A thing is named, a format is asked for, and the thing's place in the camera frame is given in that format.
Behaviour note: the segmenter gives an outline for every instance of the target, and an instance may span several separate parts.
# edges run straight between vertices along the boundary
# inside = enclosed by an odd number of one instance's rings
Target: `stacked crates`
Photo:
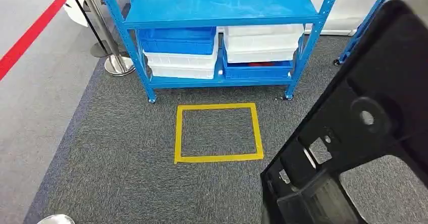
[[[212,79],[219,37],[216,27],[140,29],[153,76]]]
[[[228,26],[223,43],[227,79],[287,78],[303,35],[302,24]]]

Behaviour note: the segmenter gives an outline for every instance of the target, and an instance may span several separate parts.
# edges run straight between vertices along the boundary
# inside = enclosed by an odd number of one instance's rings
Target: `red barrier rope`
[[[0,60],[0,80],[40,35],[67,0],[55,0]]]

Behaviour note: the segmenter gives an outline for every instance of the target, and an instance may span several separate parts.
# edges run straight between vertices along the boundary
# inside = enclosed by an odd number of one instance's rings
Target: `white plastic crate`
[[[261,26],[225,26],[225,35],[250,36],[267,34],[302,34],[302,24],[261,25]]]
[[[178,67],[204,67],[217,60],[219,49],[219,35],[214,38],[214,47],[211,55],[179,54],[179,53],[155,53],[144,52],[149,63],[153,66],[178,66]]]
[[[219,50],[219,35],[214,38],[211,55],[147,53],[153,76],[190,79],[212,79]]]
[[[153,76],[190,78],[190,79],[213,79],[214,65],[213,67],[206,68],[206,69],[175,68],[175,67],[162,67],[162,66],[150,66],[150,68]]]
[[[260,51],[239,51],[229,52],[226,50],[228,63],[258,63],[293,60],[296,48],[260,50]]]
[[[295,50],[298,46],[299,38],[303,35],[303,26],[294,26],[291,29],[287,29],[288,33],[282,34],[260,34],[260,35],[239,35],[233,33],[234,36],[225,33],[225,46],[227,52],[238,52],[238,51],[260,51],[260,50]]]

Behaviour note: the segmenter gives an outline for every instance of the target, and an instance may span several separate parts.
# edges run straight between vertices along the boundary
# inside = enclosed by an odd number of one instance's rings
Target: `black plastic part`
[[[391,0],[380,8],[346,64],[260,174],[265,223],[366,223],[339,175],[388,154],[428,186],[426,5],[428,0]],[[309,152],[318,138],[332,156],[322,164]]]
[[[337,67],[337,66],[340,66],[341,64],[340,64],[340,61],[338,59],[334,59],[333,65]]]

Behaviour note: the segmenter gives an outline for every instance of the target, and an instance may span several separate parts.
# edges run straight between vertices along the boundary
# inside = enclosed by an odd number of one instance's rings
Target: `shelf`
[[[132,0],[128,28],[313,23],[310,0]]]
[[[255,86],[255,85],[288,85],[293,80],[284,79],[226,79],[224,75],[218,72],[223,70],[222,49],[219,49],[215,75],[213,79],[184,79],[170,77],[152,76],[150,86],[155,89],[162,88],[196,88],[196,87],[226,87],[226,86]]]

